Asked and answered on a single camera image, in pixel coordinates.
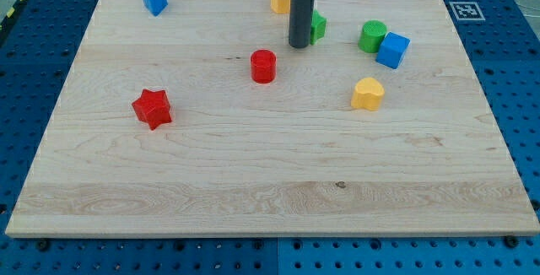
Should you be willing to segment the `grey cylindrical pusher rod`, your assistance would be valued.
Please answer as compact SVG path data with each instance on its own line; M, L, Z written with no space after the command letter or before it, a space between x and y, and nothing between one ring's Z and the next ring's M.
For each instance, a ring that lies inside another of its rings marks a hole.
M314 1L290 0L289 44L294 48L305 48L310 44Z

